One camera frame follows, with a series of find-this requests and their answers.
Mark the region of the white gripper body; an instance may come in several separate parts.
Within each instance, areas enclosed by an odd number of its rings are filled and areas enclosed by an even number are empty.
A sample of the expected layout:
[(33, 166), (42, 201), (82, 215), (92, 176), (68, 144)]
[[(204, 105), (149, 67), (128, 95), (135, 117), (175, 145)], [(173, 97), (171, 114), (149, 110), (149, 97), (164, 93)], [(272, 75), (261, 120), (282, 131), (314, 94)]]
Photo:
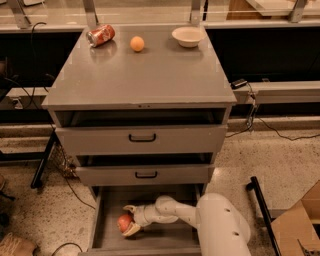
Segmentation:
[(134, 221), (141, 227), (146, 227), (158, 220), (158, 211), (154, 204), (136, 206)]

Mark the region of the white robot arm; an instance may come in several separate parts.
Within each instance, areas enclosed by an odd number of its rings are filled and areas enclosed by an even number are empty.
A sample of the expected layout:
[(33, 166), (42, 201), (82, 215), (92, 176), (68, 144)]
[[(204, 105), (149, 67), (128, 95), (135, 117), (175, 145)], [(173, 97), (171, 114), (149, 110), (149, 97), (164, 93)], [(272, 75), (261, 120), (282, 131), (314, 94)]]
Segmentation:
[(126, 205), (117, 226), (129, 237), (152, 223), (169, 224), (182, 220), (197, 230), (202, 256), (251, 256), (248, 222), (224, 196), (207, 193), (195, 206), (163, 195), (149, 205)]

